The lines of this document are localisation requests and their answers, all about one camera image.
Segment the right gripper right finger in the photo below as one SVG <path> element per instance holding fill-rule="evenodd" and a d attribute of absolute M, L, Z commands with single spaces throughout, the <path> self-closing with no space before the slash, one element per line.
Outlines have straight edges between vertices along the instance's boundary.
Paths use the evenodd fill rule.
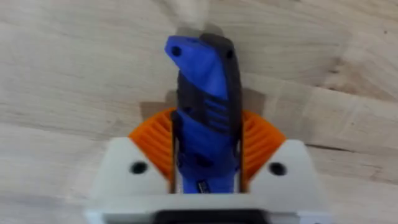
<path fill-rule="evenodd" d="M 288 139 L 264 118 L 243 111 L 240 188 L 245 194 L 319 197 L 322 191 L 307 146 Z"/>

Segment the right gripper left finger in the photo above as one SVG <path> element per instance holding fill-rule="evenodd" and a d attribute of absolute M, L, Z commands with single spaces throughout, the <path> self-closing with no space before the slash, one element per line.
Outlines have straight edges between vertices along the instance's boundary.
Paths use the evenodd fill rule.
<path fill-rule="evenodd" d="M 92 197 L 164 195 L 174 183 L 174 108 L 151 116 L 126 137 L 112 138 L 91 189 Z"/>

